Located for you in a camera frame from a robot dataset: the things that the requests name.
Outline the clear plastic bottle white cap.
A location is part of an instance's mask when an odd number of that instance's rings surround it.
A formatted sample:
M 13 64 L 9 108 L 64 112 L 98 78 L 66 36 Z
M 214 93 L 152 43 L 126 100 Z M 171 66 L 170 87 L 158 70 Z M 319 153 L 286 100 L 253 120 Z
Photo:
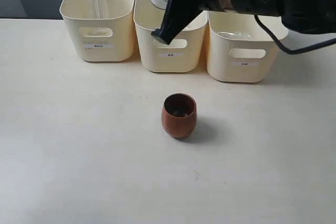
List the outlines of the clear plastic bottle white cap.
M 107 0 L 87 0 L 87 17 L 90 19 L 108 19 L 109 8 Z

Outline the right cream plastic bin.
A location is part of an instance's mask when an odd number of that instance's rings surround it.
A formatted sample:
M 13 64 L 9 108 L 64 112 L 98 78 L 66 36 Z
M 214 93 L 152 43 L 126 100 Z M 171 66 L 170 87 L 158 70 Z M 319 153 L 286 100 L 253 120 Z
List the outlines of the right cream plastic bin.
M 265 78 L 280 50 L 253 15 L 208 12 L 206 67 L 222 82 L 257 83 Z

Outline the brown wooden cup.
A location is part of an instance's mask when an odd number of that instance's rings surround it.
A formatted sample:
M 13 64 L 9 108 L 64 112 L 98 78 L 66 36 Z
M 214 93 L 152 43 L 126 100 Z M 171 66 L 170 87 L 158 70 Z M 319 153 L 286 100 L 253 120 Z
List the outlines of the brown wooden cup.
M 186 138 L 197 123 L 197 104 L 188 94 L 175 93 L 168 96 L 162 108 L 162 126 L 173 138 Z

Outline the cream plastic bin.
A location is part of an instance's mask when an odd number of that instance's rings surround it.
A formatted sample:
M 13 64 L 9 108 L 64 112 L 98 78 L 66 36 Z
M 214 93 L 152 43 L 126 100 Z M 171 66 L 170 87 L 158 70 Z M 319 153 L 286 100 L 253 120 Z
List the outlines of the cream plastic bin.
M 151 33 L 159 28 L 164 10 L 151 0 L 135 0 L 133 20 L 143 66 L 152 72 L 185 73 L 196 68 L 201 55 L 207 26 L 202 12 L 169 44 L 158 42 Z
M 63 0 L 60 14 L 79 57 L 88 62 L 119 62 L 135 46 L 135 0 L 107 0 L 108 19 L 87 17 L 87 0 Z
M 206 67 L 222 82 L 257 83 L 265 78 L 280 50 L 253 15 L 208 12 Z

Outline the left cream plastic bin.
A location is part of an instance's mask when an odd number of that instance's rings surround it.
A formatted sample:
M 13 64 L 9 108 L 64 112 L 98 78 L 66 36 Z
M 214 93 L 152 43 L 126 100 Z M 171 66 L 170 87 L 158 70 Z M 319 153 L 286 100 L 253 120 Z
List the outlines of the left cream plastic bin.
M 107 0 L 108 19 L 87 17 L 87 0 L 63 0 L 60 14 L 79 57 L 88 62 L 119 62 L 135 46 L 135 0 Z

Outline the middle cream plastic bin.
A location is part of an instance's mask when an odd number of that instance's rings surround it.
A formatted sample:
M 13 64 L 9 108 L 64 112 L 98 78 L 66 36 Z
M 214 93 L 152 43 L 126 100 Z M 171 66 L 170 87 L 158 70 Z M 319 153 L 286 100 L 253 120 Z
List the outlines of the middle cream plastic bin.
M 152 72 L 185 73 L 196 68 L 201 55 L 207 26 L 202 12 L 169 44 L 158 42 L 151 33 L 159 28 L 164 10 L 151 0 L 135 0 L 133 20 L 143 66 Z

